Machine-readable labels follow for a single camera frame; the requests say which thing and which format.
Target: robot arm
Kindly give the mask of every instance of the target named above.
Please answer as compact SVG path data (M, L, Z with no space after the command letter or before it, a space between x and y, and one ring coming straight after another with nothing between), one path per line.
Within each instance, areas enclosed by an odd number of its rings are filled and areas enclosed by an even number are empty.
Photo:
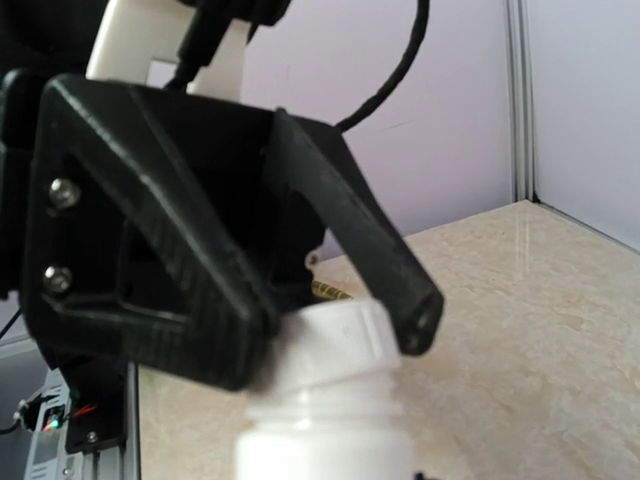
M442 295L341 131L202 96L237 98L247 21L275 23L287 4L200 3L196 16L224 19L203 54L189 35L178 49L189 7L112 0L93 80L5 79L4 180L19 177L10 190L26 213L12 274L41 345L245 388L280 319L315 302L304 259L329 228L390 312L401 351L430 347ZM142 86L149 63L178 50L180 64L203 67L178 82L198 95ZM12 144L16 129L33 147Z

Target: metal frame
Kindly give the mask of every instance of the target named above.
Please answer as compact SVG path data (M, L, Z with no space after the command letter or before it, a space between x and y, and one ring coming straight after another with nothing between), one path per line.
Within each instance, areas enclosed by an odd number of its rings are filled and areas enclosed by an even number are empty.
M514 201L537 201L535 126L526 0L505 0Z
M129 366L127 384L128 436L124 446L83 455L65 451L66 425L54 433L42 432L45 410L67 406L69 389L59 371L50 371L43 387L45 394L58 395L41 409L33 434L24 480L140 480L140 431L138 416L138 370ZM46 459L43 449L54 449Z

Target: beige marble surface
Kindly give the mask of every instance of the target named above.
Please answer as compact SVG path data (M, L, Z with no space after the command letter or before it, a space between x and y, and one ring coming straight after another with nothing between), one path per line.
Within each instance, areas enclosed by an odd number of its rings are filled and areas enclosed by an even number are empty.
M441 480L640 479L640 256L529 203L408 239L444 290L436 346L398 375ZM366 290L344 259L317 277ZM232 478L244 401L145 370L143 480Z

